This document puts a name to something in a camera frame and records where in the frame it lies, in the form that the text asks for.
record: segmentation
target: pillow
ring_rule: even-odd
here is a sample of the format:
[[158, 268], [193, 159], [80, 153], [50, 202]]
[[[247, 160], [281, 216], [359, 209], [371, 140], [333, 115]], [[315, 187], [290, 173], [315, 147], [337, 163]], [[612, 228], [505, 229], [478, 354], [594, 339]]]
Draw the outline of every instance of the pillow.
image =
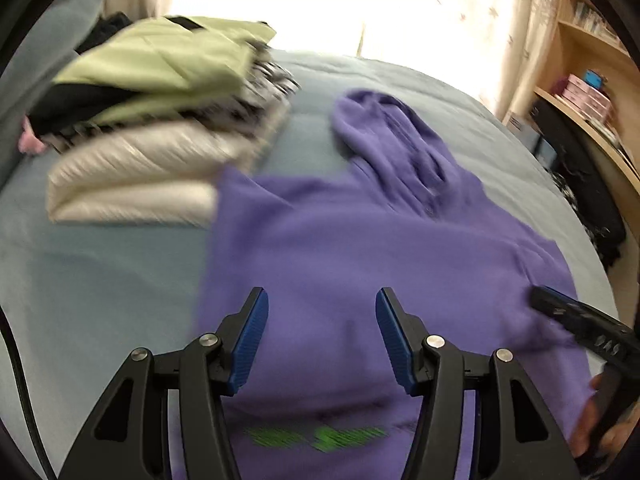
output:
[[0, 189], [20, 162], [22, 118], [98, 19], [102, 0], [55, 0], [33, 25], [0, 76]]

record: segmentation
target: metal screw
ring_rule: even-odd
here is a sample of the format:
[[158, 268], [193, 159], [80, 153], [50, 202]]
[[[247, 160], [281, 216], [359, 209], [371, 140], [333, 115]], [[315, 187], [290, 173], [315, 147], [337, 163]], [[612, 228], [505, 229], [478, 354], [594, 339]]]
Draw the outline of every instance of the metal screw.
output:
[[146, 348], [136, 348], [133, 352], [131, 352], [131, 358], [134, 361], [144, 361], [146, 356], [149, 355], [149, 350]]
[[513, 354], [511, 353], [510, 350], [507, 350], [506, 348], [500, 348], [496, 353], [495, 356], [500, 359], [500, 361], [504, 362], [504, 363], [508, 363], [510, 361], [513, 361]]
[[202, 346], [213, 346], [218, 342], [218, 336], [215, 334], [204, 334], [200, 336], [199, 341]]
[[444, 338], [439, 335], [430, 335], [427, 338], [427, 345], [433, 348], [442, 348], [444, 346]]

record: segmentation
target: bed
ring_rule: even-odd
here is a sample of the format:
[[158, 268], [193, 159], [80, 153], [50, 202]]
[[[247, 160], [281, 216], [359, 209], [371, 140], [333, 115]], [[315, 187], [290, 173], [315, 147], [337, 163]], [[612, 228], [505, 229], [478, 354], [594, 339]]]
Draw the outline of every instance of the bed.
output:
[[[301, 89], [268, 174], [331, 175], [349, 153], [329, 125], [348, 89], [388, 92], [413, 107], [489, 197], [560, 247], [581, 301], [617, 317], [609, 282], [582, 225], [532, 155], [480, 103], [400, 66], [351, 57], [274, 52]], [[187, 226], [52, 224], [46, 177], [57, 155], [26, 158], [0, 193], [0, 303], [22, 355], [36, 420], [59, 469], [86, 416], [128, 353], [182, 348], [209, 232]], [[598, 363], [591, 361], [592, 371]], [[0, 352], [0, 416], [37, 471], [10, 363]]]

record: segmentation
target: pink fabric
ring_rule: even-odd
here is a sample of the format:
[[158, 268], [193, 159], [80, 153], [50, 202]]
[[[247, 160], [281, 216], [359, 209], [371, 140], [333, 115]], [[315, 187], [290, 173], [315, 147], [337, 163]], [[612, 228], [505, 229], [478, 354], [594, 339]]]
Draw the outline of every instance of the pink fabric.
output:
[[22, 120], [22, 135], [18, 140], [18, 151], [25, 155], [39, 155], [47, 149], [47, 145], [33, 133], [31, 123], [25, 116]]

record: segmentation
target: black cable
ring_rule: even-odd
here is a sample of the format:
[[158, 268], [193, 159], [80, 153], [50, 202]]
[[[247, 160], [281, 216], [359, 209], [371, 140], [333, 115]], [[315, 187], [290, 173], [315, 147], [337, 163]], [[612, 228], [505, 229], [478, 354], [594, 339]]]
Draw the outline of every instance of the black cable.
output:
[[20, 404], [22, 405], [22, 414], [24, 415], [24, 421], [27, 423], [33, 448], [36, 450], [36, 455], [38, 456], [40, 465], [44, 469], [47, 480], [58, 480], [47, 456], [47, 451], [44, 449], [40, 432], [38, 431], [36, 418], [33, 415], [33, 407], [31, 406], [31, 399], [29, 398], [27, 380], [24, 377], [24, 369], [22, 368], [22, 361], [20, 360], [20, 352], [18, 352], [18, 345], [15, 343], [14, 333], [11, 330], [9, 320], [6, 318], [1, 305], [0, 333], [2, 333], [2, 339], [4, 339], [4, 344], [9, 352], [9, 359], [11, 359], [11, 366], [14, 369], [15, 384], [18, 388], [18, 396], [20, 397]]

